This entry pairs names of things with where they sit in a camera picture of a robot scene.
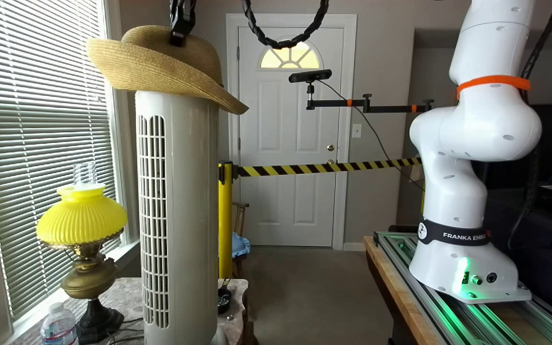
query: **light switch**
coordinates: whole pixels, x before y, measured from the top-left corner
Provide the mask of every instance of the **light switch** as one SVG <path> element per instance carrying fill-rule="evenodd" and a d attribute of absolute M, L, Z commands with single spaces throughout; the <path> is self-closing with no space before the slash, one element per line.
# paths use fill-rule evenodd
<path fill-rule="evenodd" d="M 353 138 L 361 138 L 361 124 L 353 124 Z"/>

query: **orange strap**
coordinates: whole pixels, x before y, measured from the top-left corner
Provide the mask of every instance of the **orange strap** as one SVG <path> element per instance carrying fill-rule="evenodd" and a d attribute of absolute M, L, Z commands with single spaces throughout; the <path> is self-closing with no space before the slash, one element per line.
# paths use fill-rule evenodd
<path fill-rule="evenodd" d="M 530 91 L 532 89 L 532 84 L 528 79 L 513 76 L 486 76 L 466 81 L 462 85 L 458 86 L 457 99 L 460 98 L 462 90 L 484 84 L 506 84 L 526 91 Z"/>

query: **window blinds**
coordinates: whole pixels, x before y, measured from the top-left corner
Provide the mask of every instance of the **window blinds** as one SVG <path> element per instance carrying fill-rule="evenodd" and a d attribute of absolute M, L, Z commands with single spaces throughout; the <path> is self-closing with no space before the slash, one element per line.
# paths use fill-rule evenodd
<path fill-rule="evenodd" d="M 70 269 L 35 225 L 72 165 L 94 162 L 116 197 L 104 79 L 85 53 L 101 21 L 97 0 L 0 0 L 0 253 L 14 320 Z"/>

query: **carpet floor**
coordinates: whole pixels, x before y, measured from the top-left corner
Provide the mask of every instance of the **carpet floor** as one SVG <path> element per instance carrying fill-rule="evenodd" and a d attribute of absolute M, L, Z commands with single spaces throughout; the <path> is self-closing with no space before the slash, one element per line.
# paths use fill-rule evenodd
<path fill-rule="evenodd" d="M 365 253 L 253 247 L 244 261 L 260 345 L 385 345 L 392 318 Z"/>

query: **blue cloth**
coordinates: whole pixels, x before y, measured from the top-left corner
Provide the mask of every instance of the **blue cloth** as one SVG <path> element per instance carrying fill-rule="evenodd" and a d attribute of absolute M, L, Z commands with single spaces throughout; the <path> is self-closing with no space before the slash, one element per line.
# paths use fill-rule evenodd
<path fill-rule="evenodd" d="M 231 257 L 250 253 L 250 242 L 245 237 L 239 237 L 237 233 L 231 234 Z"/>

